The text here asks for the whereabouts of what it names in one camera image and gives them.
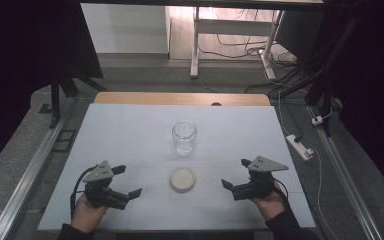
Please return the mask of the pale blue table mat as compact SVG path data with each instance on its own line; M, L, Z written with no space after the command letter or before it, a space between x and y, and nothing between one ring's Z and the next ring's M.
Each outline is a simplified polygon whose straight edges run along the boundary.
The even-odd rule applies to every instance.
M197 128L195 148L187 156L174 150L172 128L179 121ZM247 200L235 201L221 180L235 185L249 174L241 159L257 156L282 163L275 173L289 192L289 201L303 227L313 217L271 106L176 106L92 104L39 223L42 231L59 231L70 219L69 197L80 174L102 161L125 165L111 188L142 189L124 210L111 209L99 227L114 232L259 230L264 221ZM178 193L170 185L175 169L189 168L194 187Z

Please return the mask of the clear glass jar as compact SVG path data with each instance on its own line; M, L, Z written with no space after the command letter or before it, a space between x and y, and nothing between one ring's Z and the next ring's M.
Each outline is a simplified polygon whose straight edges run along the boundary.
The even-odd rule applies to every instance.
M174 150L181 156L191 154L195 148L197 128L191 121L179 121L172 128Z

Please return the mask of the black metal stand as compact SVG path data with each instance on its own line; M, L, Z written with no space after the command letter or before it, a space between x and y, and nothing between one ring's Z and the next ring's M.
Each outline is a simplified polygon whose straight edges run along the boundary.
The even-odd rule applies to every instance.
M322 99L322 129L330 136L334 66L361 17L353 11L304 13L287 11L280 23L278 43L297 57L293 70L281 78L270 97L285 98L311 85L304 100L316 105Z
M60 93L62 89L63 93L68 98L76 98L79 90L74 82L75 79L79 79L81 82L97 90L98 92L107 91L107 88L97 83L91 77L78 71L74 67L59 68L56 73L51 77L51 123L50 127L54 128L61 119L60 113Z

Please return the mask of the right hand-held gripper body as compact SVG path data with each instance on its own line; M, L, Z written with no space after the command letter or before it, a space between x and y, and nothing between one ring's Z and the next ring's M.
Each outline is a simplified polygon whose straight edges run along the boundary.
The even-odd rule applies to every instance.
M245 168L248 170L250 181L233 187L231 193L235 201L263 198L271 191L276 191L282 196L284 201L288 200L288 195L284 194L275 186L275 178L272 175L275 171L288 170L288 166L262 156L257 156L252 163Z

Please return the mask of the aluminium rail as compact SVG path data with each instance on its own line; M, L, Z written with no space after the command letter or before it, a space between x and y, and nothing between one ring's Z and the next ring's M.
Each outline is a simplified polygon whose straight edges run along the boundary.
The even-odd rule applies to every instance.
M333 137L329 137L321 125L313 125L324 151L335 171L340 185L351 206L353 215L364 233L366 240L384 240L384 236L376 223L366 201L357 187L348 167L344 162Z
M62 127L67 122L72 112L73 107L76 105L77 99L69 97L60 110L60 119L57 123L50 128L44 139L41 141L35 154L29 162L25 172L21 176L16 188L14 189L11 197L9 198L5 208L0 214L0 240L5 240L9 234L23 203L28 197L28 194L40 173L46 159L55 143Z

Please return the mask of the black floor bracket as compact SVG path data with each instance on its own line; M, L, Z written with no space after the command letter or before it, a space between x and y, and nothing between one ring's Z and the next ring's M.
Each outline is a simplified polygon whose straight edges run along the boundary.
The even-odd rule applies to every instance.
M51 151L56 153L69 152L76 138L76 134L76 130L62 130L57 136Z

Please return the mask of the person's left hand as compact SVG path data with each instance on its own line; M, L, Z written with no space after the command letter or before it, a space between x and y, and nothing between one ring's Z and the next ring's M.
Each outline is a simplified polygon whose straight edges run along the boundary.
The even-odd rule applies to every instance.
M106 206L94 207L82 194L77 200L70 226L89 234L95 230L108 208Z

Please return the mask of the white power strip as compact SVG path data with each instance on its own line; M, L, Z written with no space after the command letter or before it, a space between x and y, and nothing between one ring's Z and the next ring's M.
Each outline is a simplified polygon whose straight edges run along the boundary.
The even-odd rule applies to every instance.
M311 148L306 148L299 137L291 134L285 137L288 144L295 150L303 161L308 161L313 158L314 151Z

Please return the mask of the black curtain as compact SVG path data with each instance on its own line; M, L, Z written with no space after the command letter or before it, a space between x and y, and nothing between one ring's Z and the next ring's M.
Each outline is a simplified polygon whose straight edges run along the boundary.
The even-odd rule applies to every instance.
M103 76L82 0L0 0L0 153L57 77Z
M368 0L331 69L345 128L384 176L384 0Z

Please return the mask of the white desk frame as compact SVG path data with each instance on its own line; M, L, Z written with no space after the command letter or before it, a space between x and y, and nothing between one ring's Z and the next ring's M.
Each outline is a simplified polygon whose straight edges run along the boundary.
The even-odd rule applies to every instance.
M224 19L208 19L200 17L200 8L193 8L193 48L191 55L190 76L198 77L199 65L199 49L198 42L201 34L214 35L243 35L243 36L259 36L266 37L267 44L263 50L259 50L258 54L264 67L264 73L268 80L275 80L276 76L269 60L271 47L273 45L278 27L280 25L283 11L274 10L274 16L271 21L257 20L224 20Z

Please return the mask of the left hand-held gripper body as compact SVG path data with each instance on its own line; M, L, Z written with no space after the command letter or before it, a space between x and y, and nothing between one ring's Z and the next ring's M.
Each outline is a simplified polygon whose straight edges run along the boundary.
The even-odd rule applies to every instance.
M109 187L115 176L112 168L107 161L95 166L83 179L84 194L94 207L106 206L124 210L129 197L126 194L113 191Z

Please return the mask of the person's right hand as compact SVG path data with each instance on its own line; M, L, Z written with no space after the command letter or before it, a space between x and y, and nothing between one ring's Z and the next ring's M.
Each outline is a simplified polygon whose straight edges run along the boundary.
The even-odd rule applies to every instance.
M265 220L271 220L286 210L284 199L276 191L263 198L253 198L252 202Z

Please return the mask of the cream round jar lid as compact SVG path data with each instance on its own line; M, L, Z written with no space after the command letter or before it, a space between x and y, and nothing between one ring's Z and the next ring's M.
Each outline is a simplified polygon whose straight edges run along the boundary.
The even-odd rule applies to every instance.
M196 182L194 172L189 168L175 169L170 176L170 185L178 193L190 191Z

